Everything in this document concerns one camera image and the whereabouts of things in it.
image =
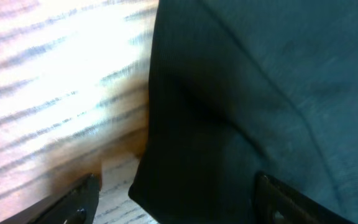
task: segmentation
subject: dark green fabric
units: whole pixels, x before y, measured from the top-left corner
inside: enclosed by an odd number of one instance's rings
[[[129,196],[160,223],[254,223],[258,170],[358,223],[358,1],[160,0]]]

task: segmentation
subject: light wood table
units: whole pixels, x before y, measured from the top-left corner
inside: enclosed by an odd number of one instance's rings
[[[94,223],[155,223],[129,200],[147,139],[157,0],[0,0],[0,221],[85,173]]]

